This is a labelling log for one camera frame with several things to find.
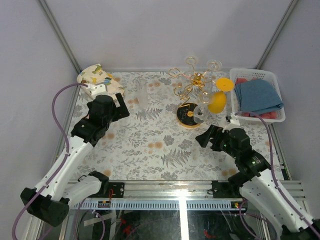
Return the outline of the yellow plastic goblet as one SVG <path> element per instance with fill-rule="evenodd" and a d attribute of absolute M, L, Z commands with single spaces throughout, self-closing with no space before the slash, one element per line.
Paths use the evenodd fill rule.
<path fill-rule="evenodd" d="M 234 83 L 226 77 L 221 77 L 215 81 L 218 91 L 211 96 L 211 103 L 207 106 L 208 110 L 213 114 L 221 113 L 227 104 L 226 92 L 234 89 Z"/>

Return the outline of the gold wine glass rack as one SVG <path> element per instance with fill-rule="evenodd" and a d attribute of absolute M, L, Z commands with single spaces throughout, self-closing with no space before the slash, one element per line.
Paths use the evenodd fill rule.
<path fill-rule="evenodd" d="M 175 116 L 178 123 L 188 129 L 194 129 L 202 124 L 201 120 L 195 121 L 195 109 L 201 104 L 207 104 L 210 100 L 206 100 L 210 95 L 205 90 L 213 83 L 207 76 L 207 71 L 199 72 L 191 69 L 185 73 L 178 68 L 171 68 L 168 71 L 170 77 L 181 79 L 173 88 L 173 93 L 180 100 Z"/>

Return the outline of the slim clear champagne flute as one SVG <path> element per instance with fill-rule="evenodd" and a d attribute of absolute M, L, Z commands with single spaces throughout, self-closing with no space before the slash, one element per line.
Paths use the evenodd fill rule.
<path fill-rule="evenodd" d="M 221 70 L 222 68 L 222 63 L 218 60 L 209 60 L 207 63 L 207 68 L 208 68 L 208 76 L 205 79 L 205 86 L 204 90 L 207 93 L 211 93 L 213 89 L 213 83 L 215 82 L 215 79 L 217 77 L 217 72 Z"/>

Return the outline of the short clear wine glass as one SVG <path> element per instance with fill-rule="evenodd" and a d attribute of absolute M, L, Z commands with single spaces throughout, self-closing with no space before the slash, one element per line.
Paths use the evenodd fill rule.
<path fill-rule="evenodd" d="M 188 65 L 188 70 L 185 72 L 187 77 L 191 77 L 196 73 L 195 66 L 198 60 L 194 56 L 188 56 L 185 59 L 185 63 Z"/>

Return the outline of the tall clear flute glass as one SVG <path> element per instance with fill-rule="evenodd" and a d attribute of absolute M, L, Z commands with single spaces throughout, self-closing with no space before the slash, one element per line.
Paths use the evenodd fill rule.
<path fill-rule="evenodd" d="M 137 99 L 141 109 L 146 110 L 148 108 L 148 91 L 147 83 L 144 79 L 139 79 L 136 82 Z"/>

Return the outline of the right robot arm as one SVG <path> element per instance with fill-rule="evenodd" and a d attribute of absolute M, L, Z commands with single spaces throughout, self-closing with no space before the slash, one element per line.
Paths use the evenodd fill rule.
<path fill-rule="evenodd" d="M 211 143 L 215 152 L 224 152 L 234 159 L 238 173 L 228 178 L 228 192 L 242 196 L 269 220 L 282 240 L 318 240 L 320 221 L 309 215 L 273 176 L 272 166 L 250 143 L 242 128 L 223 130 L 211 125 L 196 136 L 203 148 Z"/>

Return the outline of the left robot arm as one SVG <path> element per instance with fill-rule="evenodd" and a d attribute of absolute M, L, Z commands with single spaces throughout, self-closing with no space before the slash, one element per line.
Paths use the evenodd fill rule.
<path fill-rule="evenodd" d="M 111 123 L 130 115 L 122 94 L 115 96 L 119 106 L 108 95 L 98 95 L 87 104 L 88 114 L 74 125 L 65 151 L 34 188 L 26 187 L 22 191 L 20 198 L 29 214 L 57 227 L 77 203 L 88 197 L 109 195 L 109 178 L 98 171 L 90 172 L 74 186 L 67 185 L 73 172 L 105 136 Z"/>

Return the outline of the floral table mat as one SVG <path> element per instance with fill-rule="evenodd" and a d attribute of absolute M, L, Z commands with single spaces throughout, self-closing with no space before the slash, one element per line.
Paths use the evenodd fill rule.
<path fill-rule="evenodd" d="M 186 128 L 176 118 L 180 100 L 174 87 L 180 79 L 166 72 L 114 72 L 112 76 L 124 87 L 130 115 L 111 124 L 73 172 L 73 180 L 92 171 L 111 180 L 226 180 L 238 171 L 230 156 L 202 148 L 196 141 L 210 125 L 226 125 L 230 105 L 209 115 L 200 126 Z M 147 85 L 147 109 L 140 108 L 137 99 L 141 79 Z"/>

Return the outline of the dinosaur print cloth bag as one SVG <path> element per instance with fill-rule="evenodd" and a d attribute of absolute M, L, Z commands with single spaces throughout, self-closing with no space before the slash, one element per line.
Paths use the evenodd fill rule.
<path fill-rule="evenodd" d="M 117 93 L 121 93 L 122 96 L 124 96 L 124 93 L 125 93 L 125 88 L 121 84 L 119 84 L 110 73 L 107 73 L 106 71 L 104 71 L 100 63 L 91 65 L 85 68 L 84 70 L 82 70 L 78 74 L 76 81 L 79 84 L 86 85 L 86 86 L 81 86 L 86 94 L 87 94 L 86 87 L 88 86 L 88 84 L 93 84 L 93 85 L 104 84 L 106 86 L 108 96 L 112 97 L 113 100 L 117 100 L 116 98 Z"/>

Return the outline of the white plastic basket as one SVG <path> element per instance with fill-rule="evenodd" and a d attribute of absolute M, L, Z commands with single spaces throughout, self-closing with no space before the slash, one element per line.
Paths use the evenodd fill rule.
<path fill-rule="evenodd" d="M 261 115 L 268 124 L 281 123 L 286 119 L 281 92 L 274 73 L 250 68 L 232 68 L 229 77 L 235 84 L 231 91 L 232 112 L 242 112 L 242 122 L 260 120 L 248 114 L 246 109 Z"/>

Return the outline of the aluminium front rail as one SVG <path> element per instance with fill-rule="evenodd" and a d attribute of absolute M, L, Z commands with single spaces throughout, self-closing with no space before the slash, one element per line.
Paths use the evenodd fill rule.
<path fill-rule="evenodd" d="M 99 193 L 102 183 L 92 176 L 80 182 L 53 181 L 41 193 L 53 201 L 68 199 L 71 209 L 83 210 L 177 210 L 180 204 L 187 210 L 235 211 L 243 198 L 257 209 L 279 214 L 292 211 L 291 205 L 305 199 L 299 181 L 279 181 L 285 193 L 281 196 L 271 179 L 260 183 L 249 182 L 242 189 L 244 196 L 227 191 L 226 181 L 123 181 L 108 183 L 108 189 Z"/>

